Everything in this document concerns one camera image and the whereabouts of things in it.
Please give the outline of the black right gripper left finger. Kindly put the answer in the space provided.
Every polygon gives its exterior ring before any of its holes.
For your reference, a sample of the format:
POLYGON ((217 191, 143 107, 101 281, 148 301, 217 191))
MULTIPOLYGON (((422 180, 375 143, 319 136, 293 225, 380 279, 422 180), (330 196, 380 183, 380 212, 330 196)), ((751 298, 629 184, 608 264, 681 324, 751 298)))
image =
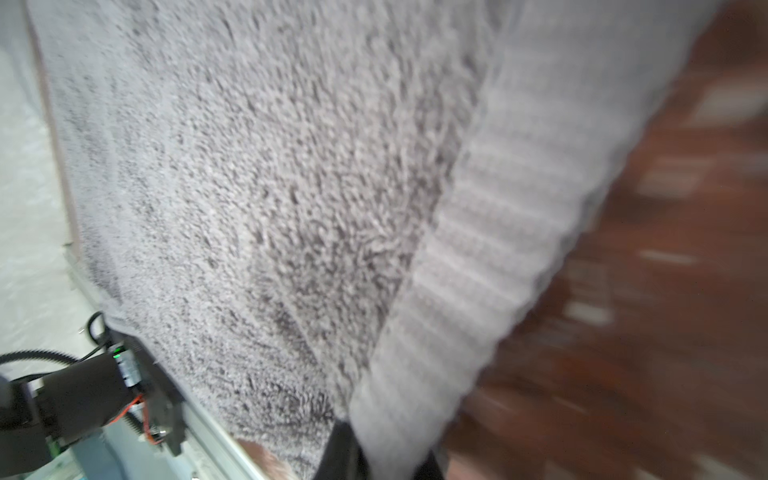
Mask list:
POLYGON ((366 460, 351 425, 336 421, 313 480, 365 480, 366 460))

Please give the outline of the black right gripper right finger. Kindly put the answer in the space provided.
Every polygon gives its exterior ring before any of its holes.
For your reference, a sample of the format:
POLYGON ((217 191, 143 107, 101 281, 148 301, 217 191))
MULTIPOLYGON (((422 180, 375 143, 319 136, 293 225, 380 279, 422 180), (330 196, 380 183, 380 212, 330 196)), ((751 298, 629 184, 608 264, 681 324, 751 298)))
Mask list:
POLYGON ((416 470, 413 480, 444 480, 445 474, 440 463, 439 454, 430 451, 425 461, 416 470))

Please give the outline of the grey towel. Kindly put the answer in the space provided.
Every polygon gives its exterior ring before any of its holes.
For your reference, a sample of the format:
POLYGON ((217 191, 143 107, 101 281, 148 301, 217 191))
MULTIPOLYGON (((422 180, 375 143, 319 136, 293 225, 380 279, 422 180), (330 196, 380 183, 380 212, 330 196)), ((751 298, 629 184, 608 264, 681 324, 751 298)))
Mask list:
POLYGON ((408 479, 717 1, 32 1, 82 257, 236 437, 408 479))

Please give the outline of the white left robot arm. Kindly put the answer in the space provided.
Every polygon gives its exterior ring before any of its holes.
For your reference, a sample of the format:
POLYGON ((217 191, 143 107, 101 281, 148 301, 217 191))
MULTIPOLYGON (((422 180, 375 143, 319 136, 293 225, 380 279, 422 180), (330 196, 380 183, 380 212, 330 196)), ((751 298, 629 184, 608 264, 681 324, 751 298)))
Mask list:
POLYGON ((33 472, 92 434, 136 394, 109 354, 77 361, 36 379, 1 380, 1 476, 33 472))

